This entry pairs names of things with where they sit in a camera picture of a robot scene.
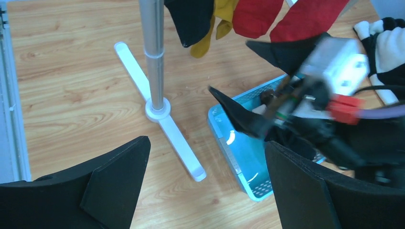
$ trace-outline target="wood grain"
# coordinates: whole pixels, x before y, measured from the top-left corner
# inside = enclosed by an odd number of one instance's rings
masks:
[[[287,10],[285,4],[277,21]],[[217,104],[207,85],[235,96],[282,74],[251,52],[246,38],[213,38],[207,55],[194,59],[165,12],[165,96],[207,171],[196,183],[160,127],[146,119],[114,52],[116,42],[126,42],[146,71],[138,1],[11,2],[9,15],[33,178],[147,135],[152,149],[133,228],[281,228],[274,197],[255,203],[240,190],[207,124]],[[377,19],[369,1],[360,0],[329,32],[354,38],[355,23]],[[367,107],[380,106],[374,92],[361,97]]]

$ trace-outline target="purple cable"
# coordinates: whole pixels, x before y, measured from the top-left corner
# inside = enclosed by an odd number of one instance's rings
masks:
[[[405,116],[405,104],[393,107],[361,110],[358,117],[361,119],[386,119]]]

